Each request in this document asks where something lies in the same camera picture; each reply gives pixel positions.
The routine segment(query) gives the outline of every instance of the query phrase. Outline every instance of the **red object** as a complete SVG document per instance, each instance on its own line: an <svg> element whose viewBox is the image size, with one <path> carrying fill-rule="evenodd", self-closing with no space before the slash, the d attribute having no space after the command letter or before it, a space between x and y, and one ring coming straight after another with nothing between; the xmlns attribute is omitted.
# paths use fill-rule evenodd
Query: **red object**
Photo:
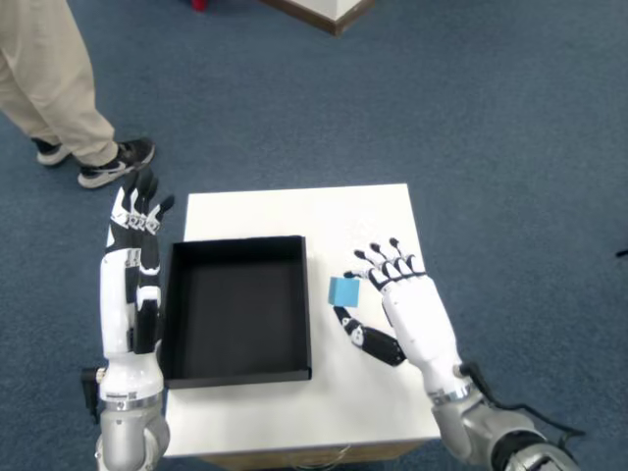
<svg viewBox="0 0 628 471"><path fill-rule="evenodd" d="M203 12L207 8L207 0L192 0L192 8L197 12Z"/></svg>

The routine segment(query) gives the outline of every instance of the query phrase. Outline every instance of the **black cable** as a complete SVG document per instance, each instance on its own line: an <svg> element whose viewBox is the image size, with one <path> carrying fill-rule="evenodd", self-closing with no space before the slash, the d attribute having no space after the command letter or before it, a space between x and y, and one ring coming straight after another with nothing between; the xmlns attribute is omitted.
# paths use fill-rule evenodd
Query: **black cable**
<svg viewBox="0 0 628 471"><path fill-rule="evenodd" d="M549 417L542 414L534 407L529 406L528 404L520 403L520 404L509 405L509 404L503 404L502 402L499 402L493 396L491 387L484 379L484 376L482 375L482 371L480 370L480 366L475 362L467 362L460 365L460 373L464 376L470 377L473 383L475 384L475 386L478 388L478 390L480 390L480 393L482 393L485 396L485 398L498 409L525 410L530 415L533 415L537 417L539 420L542 420L543 422L545 422L546 424L549 424L553 426L554 428L556 428L557 430L564 432L560 436L560 440L558 440L558 445L557 445L562 450L566 451L565 447L567 446L567 442L569 441L569 439L573 437L584 437L586 435L586 433L582 430L574 429L572 427L568 427L564 424L561 424L560 422L551 420Z"/></svg>

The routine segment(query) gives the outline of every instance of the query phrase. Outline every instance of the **person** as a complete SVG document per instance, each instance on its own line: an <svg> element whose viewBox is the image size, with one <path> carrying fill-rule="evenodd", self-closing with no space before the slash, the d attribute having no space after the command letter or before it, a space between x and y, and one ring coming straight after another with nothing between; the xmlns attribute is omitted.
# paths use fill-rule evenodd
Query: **person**
<svg viewBox="0 0 628 471"><path fill-rule="evenodd" d="M96 110L87 49L67 0L0 1L0 109L29 136L37 161L78 161L78 183L97 188L146 166L148 138L114 141Z"/></svg>

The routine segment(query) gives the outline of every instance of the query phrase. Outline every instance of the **shoe sole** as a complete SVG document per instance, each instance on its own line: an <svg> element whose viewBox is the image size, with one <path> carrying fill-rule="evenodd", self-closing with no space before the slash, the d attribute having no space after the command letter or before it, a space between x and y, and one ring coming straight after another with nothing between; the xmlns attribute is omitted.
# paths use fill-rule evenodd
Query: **shoe sole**
<svg viewBox="0 0 628 471"><path fill-rule="evenodd" d="M78 184L80 184L83 188L87 188L87 189L99 188L100 186L104 186L105 184L114 182L118 178L123 177L124 175L132 172L133 170L143 169L148 164L150 164L150 161L153 160L154 156L155 156L155 146L153 145L153 148L150 149L150 153L146 156L146 158L144 158L144 160L141 161L139 165L126 167L124 170L121 170L120 172L100 174L98 177L95 177L93 179L86 179L82 174L78 174Z"/></svg>
<svg viewBox="0 0 628 471"><path fill-rule="evenodd" d="M61 165L64 160L72 155L68 149L62 147L60 150L62 152L57 152L57 155L45 155L41 152L37 152L37 162L43 165L44 167L57 167Z"/></svg>

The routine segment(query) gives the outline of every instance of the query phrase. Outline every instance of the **khaki pants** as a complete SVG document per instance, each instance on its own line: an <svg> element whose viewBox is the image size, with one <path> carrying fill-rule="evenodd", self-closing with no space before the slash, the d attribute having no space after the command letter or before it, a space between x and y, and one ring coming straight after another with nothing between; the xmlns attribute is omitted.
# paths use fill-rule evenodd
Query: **khaki pants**
<svg viewBox="0 0 628 471"><path fill-rule="evenodd" d="M66 0L0 0L0 109L28 136L63 143L85 165L116 156Z"/></svg>

